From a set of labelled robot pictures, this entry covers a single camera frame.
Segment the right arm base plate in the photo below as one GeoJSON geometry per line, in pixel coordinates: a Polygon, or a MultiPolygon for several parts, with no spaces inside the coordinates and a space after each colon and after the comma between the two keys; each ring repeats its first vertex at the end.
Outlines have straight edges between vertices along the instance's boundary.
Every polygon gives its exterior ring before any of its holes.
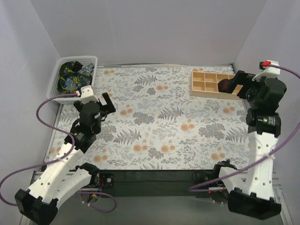
{"type": "MultiPolygon", "coordinates": [[[[197,184],[200,184],[200,183],[204,183],[204,182],[207,182],[209,180],[213,180],[214,177],[211,173],[208,173],[208,172],[200,172],[200,171],[197,171],[197,172],[194,172],[192,173],[192,181],[193,181],[193,184],[194,185],[197,185],[197,184]]],[[[224,187],[224,183],[222,181],[218,181],[216,183],[212,183],[212,184],[209,184],[209,185],[206,185],[206,186],[203,186],[203,188],[216,188],[216,187],[224,187]]]]}

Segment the dark red patterned tie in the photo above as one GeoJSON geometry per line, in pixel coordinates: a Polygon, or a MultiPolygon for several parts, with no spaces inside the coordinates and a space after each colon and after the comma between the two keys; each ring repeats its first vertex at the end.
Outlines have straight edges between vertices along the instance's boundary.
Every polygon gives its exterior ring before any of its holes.
{"type": "Polygon", "coordinates": [[[227,93],[227,89],[230,86],[231,81],[229,79],[223,79],[218,84],[218,91],[222,93],[227,93]]]}

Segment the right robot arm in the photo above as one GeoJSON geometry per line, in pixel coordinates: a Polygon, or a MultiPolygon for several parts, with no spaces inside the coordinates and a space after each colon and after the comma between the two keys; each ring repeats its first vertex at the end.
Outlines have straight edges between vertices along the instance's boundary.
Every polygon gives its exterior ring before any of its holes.
{"type": "Polygon", "coordinates": [[[218,90],[233,93],[237,85],[241,86],[237,96],[249,103],[246,124],[251,147],[247,177],[242,181],[238,175],[230,176],[237,168],[228,159],[214,166],[212,180],[215,185],[226,187],[229,211],[266,220],[281,212],[272,187],[274,157],[271,151],[281,134],[281,118],[276,110],[286,85],[276,76],[256,78],[240,70],[232,79],[220,81],[218,90]]]}

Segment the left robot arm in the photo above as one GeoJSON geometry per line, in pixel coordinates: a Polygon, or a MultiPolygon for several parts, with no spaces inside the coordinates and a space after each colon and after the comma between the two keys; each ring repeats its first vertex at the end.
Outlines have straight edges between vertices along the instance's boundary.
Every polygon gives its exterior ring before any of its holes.
{"type": "Polygon", "coordinates": [[[116,111],[108,93],[102,94],[103,105],[92,89],[83,90],[74,102],[79,112],[53,163],[26,190],[18,190],[15,201],[19,211],[37,225],[49,225],[59,207],[79,189],[96,187],[101,183],[100,170],[89,163],[78,166],[76,172],[66,177],[77,161],[84,156],[101,132],[101,123],[116,111]]]}

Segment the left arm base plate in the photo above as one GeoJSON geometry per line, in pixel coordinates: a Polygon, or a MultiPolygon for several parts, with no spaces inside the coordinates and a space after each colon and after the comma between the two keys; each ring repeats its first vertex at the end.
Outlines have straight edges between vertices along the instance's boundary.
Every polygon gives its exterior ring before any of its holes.
{"type": "Polygon", "coordinates": [[[89,188],[113,188],[114,186],[113,173],[97,173],[92,175],[90,183],[87,185],[89,188]]]}

